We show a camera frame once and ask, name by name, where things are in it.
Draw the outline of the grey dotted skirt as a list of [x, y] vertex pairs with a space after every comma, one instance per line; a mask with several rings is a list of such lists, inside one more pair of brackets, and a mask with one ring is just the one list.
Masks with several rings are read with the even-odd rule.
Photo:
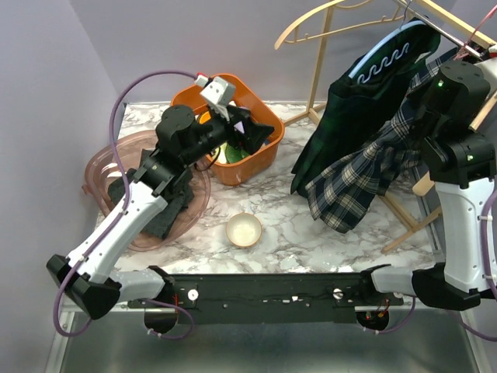
[[[123, 180], [114, 180], [107, 189], [107, 194], [113, 205], [120, 202], [125, 194]], [[168, 199], [168, 205], [155, 215], [144, 227], [143, 231], [159, 239], [167, 239], [178, 215], [185, 211], [194, 198], [193, 189], [189, 181], [183, 185], [183, 189], [172, 199]]]

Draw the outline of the navy plaid skirt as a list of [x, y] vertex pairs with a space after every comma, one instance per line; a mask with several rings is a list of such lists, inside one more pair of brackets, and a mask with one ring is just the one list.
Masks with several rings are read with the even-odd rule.
[[376, 133], [376, 138], [331, 164], [305, 187], [314, 220], [321, 219], [342, 234], [353, 230], [376, 196], [384, 196], [401, 173], [421, 164], [410, 130], [421, 96], [441, 65], [454, 59], [456, 53], [455, 47], [422, 68], [409, 83], [408, 95], [398, 111]]

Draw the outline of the pink wire hanger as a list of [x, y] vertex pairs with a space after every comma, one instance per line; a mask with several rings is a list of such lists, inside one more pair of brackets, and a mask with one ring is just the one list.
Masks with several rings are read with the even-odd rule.
[[463, 46], [459, 49], [456, 54], [455, 59], [461, 59], [470, 54], [469, 47], [471, 42], [475, 42], [477, 45], [483, 47], [485, 50], [490, 47], [496, 45], [495, 33], [491, 33], [491, 36], [487, 36], [481, 31], [481, 28], [489, 23], [489, 20], [494, 17], [496, 14], [496, 5], [493, 5], [485, 14], [485, 16], [481, 19], [479, 24], [473, 28], [468, 30], [469, 35], [467, 39], [463, 43]]

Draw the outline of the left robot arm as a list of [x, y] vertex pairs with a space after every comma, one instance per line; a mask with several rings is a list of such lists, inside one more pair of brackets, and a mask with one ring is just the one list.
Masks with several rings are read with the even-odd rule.
[[273, 133], [272, 126], [252, 120], [249, 110], [229, 105], [210, 110], [203, 124], [185, 105], [170, 106], [155, 128], [155, 150], [141, 163], [125, 194], [101, 225], [67, 256], [54, 255], [47, 269], [59, 286], [90, 319], [105, 316], [114, 305], [147, 299], [156, 307], [172, 297], [172, 279], [161, 269], [116, 272], [114, 265], [139, 232], [193, 177], [193, 164], [224, 143], [256, 153]]

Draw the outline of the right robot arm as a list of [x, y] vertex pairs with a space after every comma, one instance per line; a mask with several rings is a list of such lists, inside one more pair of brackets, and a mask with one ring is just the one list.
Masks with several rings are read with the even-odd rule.
[[424, 270], [370, 269], [370, 278], [357, 285], [362, 302], [372, 305], [385, 293], [399, 293], [433, 308], [464, 311], [496, 296], [496, 151], [472, 127], [490, 91], [477, 65], [456, 60], [443, 63], [428, 86], [412, 95], [418, 107], [411, 138], [440, 201], [445, 260]]

